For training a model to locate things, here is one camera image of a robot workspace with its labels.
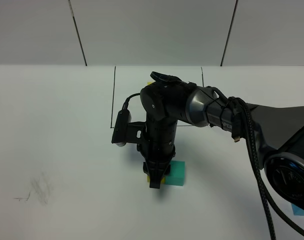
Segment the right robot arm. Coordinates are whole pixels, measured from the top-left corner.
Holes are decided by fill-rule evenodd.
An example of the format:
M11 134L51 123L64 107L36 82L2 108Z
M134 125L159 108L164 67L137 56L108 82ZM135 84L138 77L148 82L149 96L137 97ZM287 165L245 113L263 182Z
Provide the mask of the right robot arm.
M140 91L150 140L160 143L168 129L166 122L219 127L230 132L234 141L246 141L257 179L264 171L276 193L304 210L304 106L251 104L176 76L152 72L151 78L153 83Z

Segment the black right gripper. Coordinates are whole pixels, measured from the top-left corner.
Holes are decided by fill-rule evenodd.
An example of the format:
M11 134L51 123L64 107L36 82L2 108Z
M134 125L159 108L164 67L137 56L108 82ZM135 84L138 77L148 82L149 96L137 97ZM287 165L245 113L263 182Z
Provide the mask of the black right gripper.
M144 157L143 172L150 177L150 188L159 189L162 178L170 174L171 160L176 154L176 129L175 118L146 118L142 143L137 146L137 150Z

